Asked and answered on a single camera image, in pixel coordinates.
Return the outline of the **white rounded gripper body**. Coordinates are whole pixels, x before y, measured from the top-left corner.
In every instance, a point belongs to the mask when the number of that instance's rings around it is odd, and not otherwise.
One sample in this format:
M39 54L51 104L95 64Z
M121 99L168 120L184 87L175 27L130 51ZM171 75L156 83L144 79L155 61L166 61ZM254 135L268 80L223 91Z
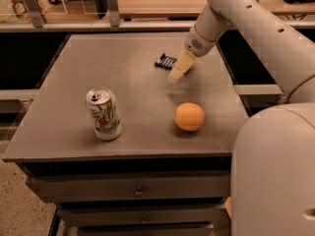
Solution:
M185 48L191 51L196 57L208 54L216 45L220 35L211 29L198 29L192 27L186 38Z

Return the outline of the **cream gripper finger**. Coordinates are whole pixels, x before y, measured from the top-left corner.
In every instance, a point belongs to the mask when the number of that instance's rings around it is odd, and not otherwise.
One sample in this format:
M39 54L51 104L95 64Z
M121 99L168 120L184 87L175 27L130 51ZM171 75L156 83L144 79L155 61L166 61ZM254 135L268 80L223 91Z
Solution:
M180 80L183 75L190 70L195 62L196 56L189 50L183 50L180 52L174 67L171 69L167 80L175 84Z

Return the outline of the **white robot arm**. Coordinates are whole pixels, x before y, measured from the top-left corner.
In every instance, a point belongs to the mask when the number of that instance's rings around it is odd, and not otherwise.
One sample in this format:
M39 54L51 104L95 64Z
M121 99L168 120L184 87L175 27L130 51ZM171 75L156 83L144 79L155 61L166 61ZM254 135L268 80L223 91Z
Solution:
M315 236L315 45L258 0L207 0L169 74L179 80L195 58L236 27L283 91L250 117L231 163L232 236Z

